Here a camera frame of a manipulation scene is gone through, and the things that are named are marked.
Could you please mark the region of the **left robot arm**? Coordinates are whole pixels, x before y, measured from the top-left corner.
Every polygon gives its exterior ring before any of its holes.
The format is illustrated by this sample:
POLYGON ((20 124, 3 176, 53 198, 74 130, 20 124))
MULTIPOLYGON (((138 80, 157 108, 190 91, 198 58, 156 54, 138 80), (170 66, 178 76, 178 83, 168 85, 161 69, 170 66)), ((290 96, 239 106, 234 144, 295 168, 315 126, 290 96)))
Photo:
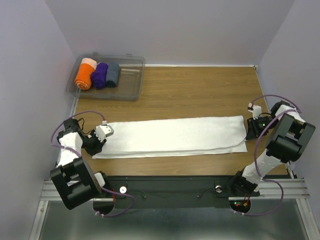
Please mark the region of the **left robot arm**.
POLYGON ((60 160, 50 171, 50 178, 66 208, 72 210, 95 197, 106 197, 111 193, 111 184, 104 180, 102 173, 92 171, 81 150, 90 156, 101 153, 114 130, 105 120, 89 134, 83 132, 74 118, 65 120, 63 126, 64 130, 57 136, 60 160))

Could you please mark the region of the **white towel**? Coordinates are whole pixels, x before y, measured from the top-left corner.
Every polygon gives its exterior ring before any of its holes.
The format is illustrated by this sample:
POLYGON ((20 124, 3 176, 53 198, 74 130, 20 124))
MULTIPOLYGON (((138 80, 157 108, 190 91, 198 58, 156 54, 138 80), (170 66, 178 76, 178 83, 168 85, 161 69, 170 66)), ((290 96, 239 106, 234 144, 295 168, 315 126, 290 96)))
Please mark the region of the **white towel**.
POLYGON ((114 134, 93 159, 245 153, 242 116, 112 122, 114 134))

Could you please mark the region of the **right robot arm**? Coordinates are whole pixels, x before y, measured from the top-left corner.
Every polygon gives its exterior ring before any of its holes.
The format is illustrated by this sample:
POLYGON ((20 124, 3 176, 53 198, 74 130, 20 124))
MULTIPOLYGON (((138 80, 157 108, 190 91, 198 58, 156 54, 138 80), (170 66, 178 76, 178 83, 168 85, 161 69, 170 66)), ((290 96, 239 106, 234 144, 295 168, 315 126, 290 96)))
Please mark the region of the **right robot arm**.
POLYGON ((247 107, 252 117, 247 119, 247 140, 257 139, 254 148, 254 161, 238 171, 230 182, 229 189, 235 195, 252 194, 265 175, 275 167, 297 161, 316 127, 303 120, 297 107, 286 101, 277 102, 266 116, 262 108, 250 102, 247 107), (271 130, 265 149, 257 156, 261 138, 271 130))

